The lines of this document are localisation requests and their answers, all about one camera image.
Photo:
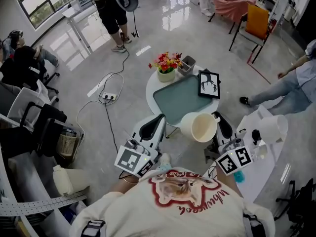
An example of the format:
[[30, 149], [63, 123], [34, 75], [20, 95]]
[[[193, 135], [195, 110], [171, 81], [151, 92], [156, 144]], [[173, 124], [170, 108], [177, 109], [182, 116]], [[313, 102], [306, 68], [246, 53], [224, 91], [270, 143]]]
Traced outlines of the perforated metal strip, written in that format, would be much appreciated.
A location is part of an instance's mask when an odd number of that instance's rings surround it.
[[49, 200], [22, 203], [0, 203], [0, 217], [27, 216], [44, 213], [71, 205], [85, 200], [86, 198], [86, 194], [81, 191], [65, 197], [56, 197]]

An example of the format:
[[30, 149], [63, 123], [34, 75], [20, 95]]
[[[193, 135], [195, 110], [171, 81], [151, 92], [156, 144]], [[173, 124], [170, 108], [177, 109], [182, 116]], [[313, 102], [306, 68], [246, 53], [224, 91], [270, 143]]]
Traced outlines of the white chair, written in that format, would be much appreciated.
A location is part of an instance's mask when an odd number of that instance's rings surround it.
[[53, 105], [59, 101], [57, 96], [54, 96], [51, 99], [49, 98], [48, 89], [40, 80], [37, 80], [37, 86], [38, 88], [35, 91], [26, 87], [23, 87], [20, 90], [7, 114], [9, 119], [20, 123], [22, 121], [23, 114], [26, 111], [27, 105], [30, 102], [42, 107], [44, 104]]

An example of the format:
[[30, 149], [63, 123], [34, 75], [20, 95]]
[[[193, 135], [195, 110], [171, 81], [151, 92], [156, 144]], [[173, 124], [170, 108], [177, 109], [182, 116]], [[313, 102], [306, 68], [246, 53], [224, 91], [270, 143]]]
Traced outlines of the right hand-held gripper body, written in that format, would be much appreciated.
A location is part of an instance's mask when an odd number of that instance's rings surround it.
[[226, 176], [232, 175], [252, 163], [252, 156], [244, 140], [233, 139], [221, 146], [212, 143], [204, 149], [205, 161], [214, 161]]

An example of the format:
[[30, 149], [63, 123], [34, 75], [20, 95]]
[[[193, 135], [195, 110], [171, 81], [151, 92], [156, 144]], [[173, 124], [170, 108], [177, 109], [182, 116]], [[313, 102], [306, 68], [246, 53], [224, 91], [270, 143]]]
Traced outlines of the person's left white shoe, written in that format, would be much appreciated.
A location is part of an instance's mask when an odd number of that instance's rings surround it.
[[161, 166], [171, 165], [170, 155], [167, 153], [163, 153], [159, 159]]

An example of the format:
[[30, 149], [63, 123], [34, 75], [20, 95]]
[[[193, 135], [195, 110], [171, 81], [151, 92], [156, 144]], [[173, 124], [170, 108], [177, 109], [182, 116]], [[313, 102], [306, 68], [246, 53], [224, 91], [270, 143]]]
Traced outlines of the small black object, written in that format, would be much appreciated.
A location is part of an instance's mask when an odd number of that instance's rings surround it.
[[260, 135], [260, 131], [257, 129], [254, 129], [252, 131], [251, 136], [252, 136], [254, 145], [257, 145], [257, 143], [262, 140], [261, 135]]

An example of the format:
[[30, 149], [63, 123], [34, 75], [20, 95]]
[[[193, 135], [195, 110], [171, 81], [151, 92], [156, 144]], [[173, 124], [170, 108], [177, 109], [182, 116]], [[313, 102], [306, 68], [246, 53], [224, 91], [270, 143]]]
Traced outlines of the cream ceramic mug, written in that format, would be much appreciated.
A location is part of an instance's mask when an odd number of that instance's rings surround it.
[[217, 132], [220, 118], [210, 113], [192, 112], [183, 116], [180, 122], [181, 133], [200, 143], [209, 142]]

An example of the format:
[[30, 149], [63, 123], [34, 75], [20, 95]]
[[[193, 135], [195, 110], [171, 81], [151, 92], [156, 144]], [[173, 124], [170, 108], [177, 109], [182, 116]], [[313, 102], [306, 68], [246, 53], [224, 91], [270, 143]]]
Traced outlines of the clear plastic bottle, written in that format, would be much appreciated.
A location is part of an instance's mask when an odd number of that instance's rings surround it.
[[268, 149], [266, 145], [261, 145], [259, 147], [254, 148], [252, 151], [252, 159], [254, 161], [264, 159], [268, 153]]

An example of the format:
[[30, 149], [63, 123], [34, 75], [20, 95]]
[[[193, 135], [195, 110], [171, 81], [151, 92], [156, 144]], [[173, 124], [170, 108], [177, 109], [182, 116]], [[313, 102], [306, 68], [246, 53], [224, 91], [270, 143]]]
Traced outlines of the white curved shelf unit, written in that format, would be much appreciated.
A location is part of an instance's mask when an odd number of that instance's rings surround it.
[[[54, 180], [52, 158], [24, 153], [7, 158], [0, 148], [0, 203], [22, 203], [65, 197], [59, 194]], [[45, 237], [69, 237], [71, 217], [63, 214], [61, 207], [52, 211], [27, 216], [0, 217], [0, 226], [5, 220], [15, 228], [21, 228], [30, 237], [40, 237], [39, 227]]]

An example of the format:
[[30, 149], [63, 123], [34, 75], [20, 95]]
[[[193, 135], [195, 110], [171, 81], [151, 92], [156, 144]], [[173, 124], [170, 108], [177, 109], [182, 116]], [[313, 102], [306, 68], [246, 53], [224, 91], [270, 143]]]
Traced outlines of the cream waste bin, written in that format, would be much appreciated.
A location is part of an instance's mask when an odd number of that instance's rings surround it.
[[60, 165], [53, 167], [53, 180], [62, 196], [72, 195], [90, 186], [87, 173], [82, 169], [67, 169]]

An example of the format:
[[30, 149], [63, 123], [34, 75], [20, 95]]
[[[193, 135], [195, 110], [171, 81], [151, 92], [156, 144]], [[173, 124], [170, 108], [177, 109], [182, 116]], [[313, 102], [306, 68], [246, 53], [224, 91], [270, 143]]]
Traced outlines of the person's left forearm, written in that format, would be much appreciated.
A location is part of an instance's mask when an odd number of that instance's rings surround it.
[[119, 192], [125, 194], [139, 182], [139, 178], [135, 175], [124, 172], [118, 181], [110, 188], [109, 192]]

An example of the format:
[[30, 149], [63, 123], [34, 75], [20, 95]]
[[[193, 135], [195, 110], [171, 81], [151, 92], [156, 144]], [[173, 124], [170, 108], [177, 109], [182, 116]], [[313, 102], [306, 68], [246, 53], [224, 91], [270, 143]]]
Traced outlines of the person's right forearm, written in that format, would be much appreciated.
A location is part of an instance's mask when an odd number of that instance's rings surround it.
[[222, 182], [223, 184], [234, 190], [240, 197], [243, 197], [232, 175], [226, 176], [223, 170], [218, 165], [216, 166], [216, 172], [218, 181]]

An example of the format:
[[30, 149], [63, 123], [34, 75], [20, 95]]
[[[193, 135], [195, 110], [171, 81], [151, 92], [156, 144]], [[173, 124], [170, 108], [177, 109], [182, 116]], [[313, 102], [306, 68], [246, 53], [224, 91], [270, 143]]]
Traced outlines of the beige wicker basket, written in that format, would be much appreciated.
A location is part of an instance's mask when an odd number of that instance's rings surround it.
[[57, 153], [63, 157], [71, 157], [74, 153], [76, 139], [75, 136], [61, 134], [57, 142]]

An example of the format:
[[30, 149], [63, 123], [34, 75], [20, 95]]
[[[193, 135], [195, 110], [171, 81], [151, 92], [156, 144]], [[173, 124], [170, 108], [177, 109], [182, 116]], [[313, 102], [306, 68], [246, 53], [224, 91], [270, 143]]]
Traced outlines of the grey-green tray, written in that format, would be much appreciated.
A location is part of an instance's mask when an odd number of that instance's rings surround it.
[[199, 96], [199, 78], [190, 75], [153, 93], [155, 102], [166, 121], [176, 126], [184, 115], [198, 112], [213, 104], [209, 97]]

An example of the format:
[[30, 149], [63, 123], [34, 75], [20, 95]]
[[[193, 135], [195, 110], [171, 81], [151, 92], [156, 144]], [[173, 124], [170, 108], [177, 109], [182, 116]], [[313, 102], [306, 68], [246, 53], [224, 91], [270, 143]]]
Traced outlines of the white pot of red flowers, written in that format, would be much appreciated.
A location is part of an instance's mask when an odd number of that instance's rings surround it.
[[153, 63], [149, 63], [150, 69], [156, 68], [157, 77], [160, 82], [169, 82], [175, 79], [175, 71], [181, 65], [181, 53], [164, 52], [160, 54]]

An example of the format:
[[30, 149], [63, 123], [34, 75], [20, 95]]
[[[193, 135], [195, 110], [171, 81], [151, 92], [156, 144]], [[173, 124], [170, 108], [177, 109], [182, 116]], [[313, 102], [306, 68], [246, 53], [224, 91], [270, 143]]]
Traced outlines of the chair with pink cloth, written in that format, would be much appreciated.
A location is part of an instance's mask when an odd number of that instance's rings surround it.
[[238, 23], [247, 11], [248, 5], [255, 5], [256, 0], [213, 0], [215, 5], [215, 12], [210, 17], [208, 22], [211, 22], [215, 14], [220, 14], [221, 16], [230, 19], [233, 25], [229, 31], [231, 34], [235, 23]]

